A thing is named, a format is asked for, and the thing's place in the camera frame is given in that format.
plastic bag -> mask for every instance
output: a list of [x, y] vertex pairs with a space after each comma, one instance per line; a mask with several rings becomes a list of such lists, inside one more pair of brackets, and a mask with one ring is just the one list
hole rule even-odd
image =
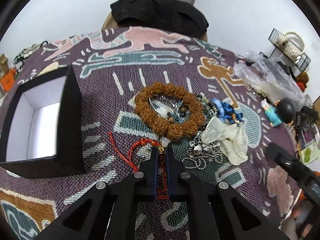
[[283, 98], [290, 98], [294, 101], [296, 110], [301, 110], [306, 98], [296, 82], [278, 63], [251, 51], [247, 52], [245, 57], [255, 64], [248, 67], [245, 64], [235, 63], [234, 75], [268, 97], [272, 104]]
[[240, 127], [237, 124], [228, 125], [213, 117], [202, 133], [201, 140], [206, 144], [218, 141], [221, 152], [232, 165], [239, 165], [248, 159], [249, 140], [242, 123]]

orange bag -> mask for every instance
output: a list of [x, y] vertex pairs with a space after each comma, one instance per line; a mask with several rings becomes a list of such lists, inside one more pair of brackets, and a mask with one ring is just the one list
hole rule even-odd
[[16, 69], [11, 68], [9, 70], [9, 72], [2, 79], [0, 79], [0, 82], [1, 82], [5, 92], [8, 92], [11, 89], [11, 87], [13, 86], [14, 81], [15, 81], [14, 80], [15, 74], [16, 74]]

white wall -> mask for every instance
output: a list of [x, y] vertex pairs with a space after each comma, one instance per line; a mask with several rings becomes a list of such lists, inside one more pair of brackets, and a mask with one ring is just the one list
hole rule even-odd
[[117, 0], [30, 0], [0, 41], [9, 65], [24, 48], [101, 29]]
[[320, 38], [292, 0], [196, 0], [194, 5], [209, 22], [208, 41], [241, 55], [248, 49], [270, 55], [273, 28], [300, 34], [311, 59], [306, 92], [313, 101], [320, 95]]

wire basket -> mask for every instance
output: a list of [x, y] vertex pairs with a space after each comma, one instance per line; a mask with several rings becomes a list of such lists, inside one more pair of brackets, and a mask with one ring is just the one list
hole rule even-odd
[[294, 44], [287, 36], [276, 29], [273, 29], [269, 41], [285, 54], [301, 71], [305, 71], [309, 66], [310, 58]]

cardboard box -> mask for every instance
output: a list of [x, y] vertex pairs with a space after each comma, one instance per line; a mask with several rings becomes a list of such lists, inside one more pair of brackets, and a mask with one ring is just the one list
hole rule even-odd
[[0, 56], [0, 78], [4, 77], [9, 71], [8, 58], [2, 54]]
[[28, 179], [84, 173], [81, 102], [71, 66], [20, 85], [4, 119], [0, 166]]

